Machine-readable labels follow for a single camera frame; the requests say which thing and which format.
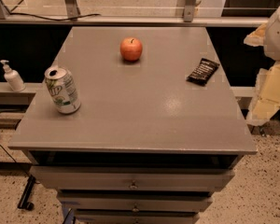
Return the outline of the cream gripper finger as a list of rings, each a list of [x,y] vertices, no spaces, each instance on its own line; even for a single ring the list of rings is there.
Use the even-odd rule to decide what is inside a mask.
[[[262,126],[280,109],[280,62],[269,70],[260,68],[246,123]]]
[[[244,43],[251,47],[262,46],[264,43],[264,36],[267,24],[263,23],[255,31],[247,35],[244,39]]]

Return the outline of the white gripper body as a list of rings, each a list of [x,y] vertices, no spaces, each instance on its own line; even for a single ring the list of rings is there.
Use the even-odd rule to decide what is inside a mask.
[[[280,61],[280,7],[267,22],[263,46],[267,57]]]

